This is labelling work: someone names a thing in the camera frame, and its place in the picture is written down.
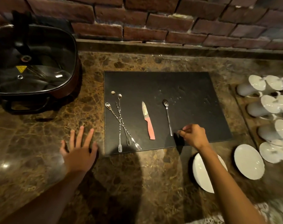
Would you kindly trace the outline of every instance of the white bowl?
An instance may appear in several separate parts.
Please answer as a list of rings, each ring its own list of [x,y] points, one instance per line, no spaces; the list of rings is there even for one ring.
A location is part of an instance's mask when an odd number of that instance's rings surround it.
[[[260,179],[265,173],[261,155],[250,145],[239,145],[234,152],[234,160],[239,171],[249,179]]]
[[[221,164],[227,170],[227,166],[225,165],[225,162],[223,161],[223,159],[220,156],[218,156],[218,159],[220,160]],[[193,172],[196,182],[203,190],[210,192],[210,193],[214,193],[212,183],[210,181],[209,175],[207,173],[207,170],[205,168],[205,165],[199,153],[197,153],[194,158],[194,161],[192,164],[192,172]]]

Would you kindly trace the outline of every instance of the left hand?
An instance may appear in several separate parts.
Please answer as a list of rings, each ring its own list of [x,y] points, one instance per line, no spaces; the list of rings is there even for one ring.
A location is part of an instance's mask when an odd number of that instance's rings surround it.
[[[93,142],[91,146],[91,153],[89,152],[89,144],[94,134],[94,129],[91,129],[81,146],[82,136],[84,133],[84,126],[79,129],[78,136],[75,143],[75,130],[71,130],[69,152],[65,149],[65,141],[61,141],[60,153],[64,158],[67,173],[74,171],[83,171],[87,173],[95,162],[98,146]]]

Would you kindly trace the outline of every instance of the pot handle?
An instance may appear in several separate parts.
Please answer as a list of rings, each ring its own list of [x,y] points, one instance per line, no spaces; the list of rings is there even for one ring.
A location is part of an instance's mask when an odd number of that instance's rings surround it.
[[[40,107],[38,109],[34,109],[34,110],[31,110],[31,109],[14,110],[14,109],[12,109],[12,101],[7,101],[7,100],[2,100],[1,106],[5,111],[7,111],[11,114],[14,114],[14,115],[35,114],[35,113],[39,113],[41,110],[43,110],[49,104],[49,101],[50,101],[50,97],[47,97],[45,104],[42,107]]]

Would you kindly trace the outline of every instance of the brick wall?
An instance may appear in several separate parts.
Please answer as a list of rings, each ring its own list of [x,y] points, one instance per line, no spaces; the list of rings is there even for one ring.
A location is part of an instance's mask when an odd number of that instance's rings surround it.
[[[0,0],[12,10],[66,19],[77,37],[283,50],[283,0]]]

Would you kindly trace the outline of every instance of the black placemat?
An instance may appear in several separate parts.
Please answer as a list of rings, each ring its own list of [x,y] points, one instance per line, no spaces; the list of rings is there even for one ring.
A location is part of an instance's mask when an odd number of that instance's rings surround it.
[[[219,105],[208,72],[116,72],[104,73],[104,100],[110,103],[118,116],[115,102],[122,94],[121,115],[124,125],[144,150],[174,147],[170,135],[163,99],[169,102],[169,117],[173,132],[188,123],[204,127],[209,142],[232,139],[226,119]],[[145,102],[154,128],[155,140],[150,140],[147,122],[141,108]],[[128,148],[124,130],[121,128],[123,152],[136,150],[134,144]],[[105,108],[105,154],[117,154],[119,144],[119,122]]]

